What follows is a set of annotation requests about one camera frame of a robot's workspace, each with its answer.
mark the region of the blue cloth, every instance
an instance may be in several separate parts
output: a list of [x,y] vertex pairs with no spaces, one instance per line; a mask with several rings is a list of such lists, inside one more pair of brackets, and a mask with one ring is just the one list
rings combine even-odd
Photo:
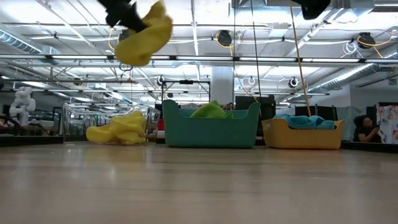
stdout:
[[285,119],[290,128],[294,129],[321,129],[334,130],[334,121],[325,121],[319,116],[292,116],[289,114],[279,114],[274,119]]

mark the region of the white statue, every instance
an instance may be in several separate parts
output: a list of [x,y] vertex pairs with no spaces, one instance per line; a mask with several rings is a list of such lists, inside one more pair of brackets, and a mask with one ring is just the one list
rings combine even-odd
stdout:
[[36,101],[30,97],[33,92],[31,87],[20,87],[15,93],[15,100],[10,107],[10,116],[14,117],[19,114],[19,124],[21,126],[28,125],[29,112],[36,109]]

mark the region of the woman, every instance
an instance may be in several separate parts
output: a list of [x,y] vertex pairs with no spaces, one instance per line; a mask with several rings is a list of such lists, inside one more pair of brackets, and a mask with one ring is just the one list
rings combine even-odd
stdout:
[[377,134],[379,127],[373,128],[373,122],[366,115],[358,116],[354,119],[356,126],[354,132],[354,142],[381,143],[381,138]]

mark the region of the teal bin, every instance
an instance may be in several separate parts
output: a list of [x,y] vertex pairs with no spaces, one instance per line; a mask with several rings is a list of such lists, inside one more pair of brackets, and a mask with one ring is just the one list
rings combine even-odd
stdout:
[[233,119],[190,118],[195,110],[163,101],[166,145],[170,147],[252,148],[256,143],[260,104],[234,110]]

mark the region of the yellow basket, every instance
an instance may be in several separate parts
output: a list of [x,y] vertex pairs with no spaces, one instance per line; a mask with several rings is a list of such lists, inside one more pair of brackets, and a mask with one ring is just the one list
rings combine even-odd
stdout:
[[335,130],[289,128],[285,119],[262,121],[267,147],[279,149],[339,149],[344,121],[335,121]]

